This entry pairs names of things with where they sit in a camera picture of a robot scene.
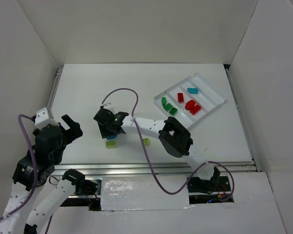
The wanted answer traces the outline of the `lime square lego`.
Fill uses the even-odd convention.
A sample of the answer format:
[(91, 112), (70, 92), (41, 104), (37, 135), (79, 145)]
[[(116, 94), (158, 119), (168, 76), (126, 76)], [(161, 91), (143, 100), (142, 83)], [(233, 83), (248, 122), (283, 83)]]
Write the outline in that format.
[(145, 146), (149, 146), (150, 145), (150, 141), (148, 138), (143, 138), (143, 143)]

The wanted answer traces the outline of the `green 2x4 lego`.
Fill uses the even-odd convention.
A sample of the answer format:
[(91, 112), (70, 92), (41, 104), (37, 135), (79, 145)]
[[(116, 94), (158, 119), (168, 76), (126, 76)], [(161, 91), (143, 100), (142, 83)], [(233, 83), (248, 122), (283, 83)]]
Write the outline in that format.
[(169, 111), (169, 114), (174, 116), (178, 112), (178, 109), (175, 107), (172, 107), (172, 109)]

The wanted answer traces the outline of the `red curved lego brick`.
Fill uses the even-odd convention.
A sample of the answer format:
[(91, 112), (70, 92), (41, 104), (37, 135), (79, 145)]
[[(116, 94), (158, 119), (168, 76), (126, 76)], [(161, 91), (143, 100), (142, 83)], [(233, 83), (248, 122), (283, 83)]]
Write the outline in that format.
[(184, 103), (184, 95), (183, 93), (177, 93), (177, 99), (179, 103)]

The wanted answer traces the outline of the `red oval lego brick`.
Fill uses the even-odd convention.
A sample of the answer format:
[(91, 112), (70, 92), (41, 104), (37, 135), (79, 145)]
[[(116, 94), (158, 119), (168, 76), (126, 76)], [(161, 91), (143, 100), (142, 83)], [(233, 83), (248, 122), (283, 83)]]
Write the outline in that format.
[(190, 100), (185, 104), (185, 109), (190, 111), (191, 108), (193, 108), (196, 105), (196, 102), (194, 100)]

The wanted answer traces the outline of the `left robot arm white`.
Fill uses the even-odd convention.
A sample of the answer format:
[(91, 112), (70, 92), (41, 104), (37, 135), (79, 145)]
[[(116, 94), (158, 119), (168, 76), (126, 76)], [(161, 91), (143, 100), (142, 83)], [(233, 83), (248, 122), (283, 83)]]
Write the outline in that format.
[(83, 135), (80, 124), (68, 115), (63, 115), (62, 120), (68, 129), (47, 111), (39, 111), (33, 117), (18, 116), (28, 151), (17, 163), (13, 174), (11, 194), (0, 217), (0, 234), (38, 234), (45, 224), (50, 224), (54, 212), (70, 195), (96, 196), (98, 184), (86, 179), (83, 173), (69, 169), (53, 191), (34, 207), (37, 196), (61, 162), (67, 145)]

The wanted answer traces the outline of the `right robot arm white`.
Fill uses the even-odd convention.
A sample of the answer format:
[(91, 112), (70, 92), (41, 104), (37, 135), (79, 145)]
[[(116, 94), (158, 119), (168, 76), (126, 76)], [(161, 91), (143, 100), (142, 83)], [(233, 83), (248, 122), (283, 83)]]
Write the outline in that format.
[(114, 114), (104, 107), (93, 118), (99, 126), (102, 138), (118, 134), (138, 134), (159, 139), (165, 151), (185, 162), (198, 174), (198, 178), (186, 185), (194, 185), (200, 192), (210, 194), (217, 187), (220, 171), (203, 157), (191, 138), (190, 132), (174, 117), (166, 120), (153, 120), (130, 116), (126, 112)]

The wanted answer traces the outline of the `cyan oval lego brick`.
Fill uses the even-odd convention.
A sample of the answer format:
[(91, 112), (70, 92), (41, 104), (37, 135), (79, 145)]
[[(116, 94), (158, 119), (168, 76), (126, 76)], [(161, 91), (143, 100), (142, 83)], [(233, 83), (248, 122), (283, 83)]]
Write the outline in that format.
[(106, 139), (107, 140), (113, 140), (117, 137), (117, 135), (112, 135), (112, 136), (107, 136)]

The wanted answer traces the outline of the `cyan 2x4 lego plate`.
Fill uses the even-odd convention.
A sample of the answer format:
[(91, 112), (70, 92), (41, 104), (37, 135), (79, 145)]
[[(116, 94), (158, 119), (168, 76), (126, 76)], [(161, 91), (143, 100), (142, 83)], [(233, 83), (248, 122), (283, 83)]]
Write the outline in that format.
[(199, 93), (199, 89), (198, 88), (187, 88), (187, 91), (189, 94), (192, 94), (192, 95), (197, 95)]

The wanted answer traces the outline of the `green sloped lego brick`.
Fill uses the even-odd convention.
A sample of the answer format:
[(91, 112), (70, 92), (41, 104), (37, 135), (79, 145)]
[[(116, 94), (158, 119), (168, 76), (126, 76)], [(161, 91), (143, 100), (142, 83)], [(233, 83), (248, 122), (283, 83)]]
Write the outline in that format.
[(161, 98), (162, 106), (165, 107), (167, 105), (167, 99), (166, 97)]

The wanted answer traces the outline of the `red 2x4 lego brick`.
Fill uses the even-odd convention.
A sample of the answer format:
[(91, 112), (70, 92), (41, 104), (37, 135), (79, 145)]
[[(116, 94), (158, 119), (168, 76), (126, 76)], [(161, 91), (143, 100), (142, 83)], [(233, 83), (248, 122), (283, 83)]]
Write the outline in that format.
[(190, 109), (190, 113), (192, 115), (197, 114), (200, 110), (202, 109), (202, 107), (200, 105), (195, 105), (193, 108)]

